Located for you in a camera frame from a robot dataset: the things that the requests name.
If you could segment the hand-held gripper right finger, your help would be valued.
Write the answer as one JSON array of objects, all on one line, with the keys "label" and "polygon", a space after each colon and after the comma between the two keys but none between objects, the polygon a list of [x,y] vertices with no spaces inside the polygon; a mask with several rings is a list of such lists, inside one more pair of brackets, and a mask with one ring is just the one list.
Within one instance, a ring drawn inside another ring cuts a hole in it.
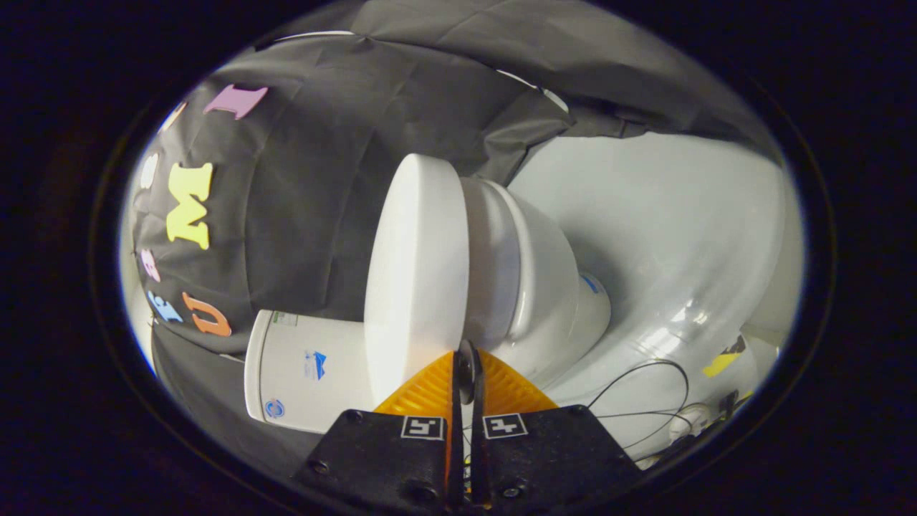
[{"label": "hand-held gripper right finger", "polygon": [[560,407],[472,348],[469,502],[479,513],[564,513],[623,495],[642,471],[586,406]]}]

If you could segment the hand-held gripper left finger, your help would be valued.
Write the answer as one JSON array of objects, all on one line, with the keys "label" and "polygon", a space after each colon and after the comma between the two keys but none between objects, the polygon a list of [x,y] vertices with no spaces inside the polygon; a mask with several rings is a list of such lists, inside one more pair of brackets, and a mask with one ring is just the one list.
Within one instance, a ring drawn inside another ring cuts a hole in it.
[{"label": "hand-held gripper left finger", "polygon": [[461,506],[459,355],[423,367],[372,411],[342,411],[295,480],[381,513],[450,513]]}]

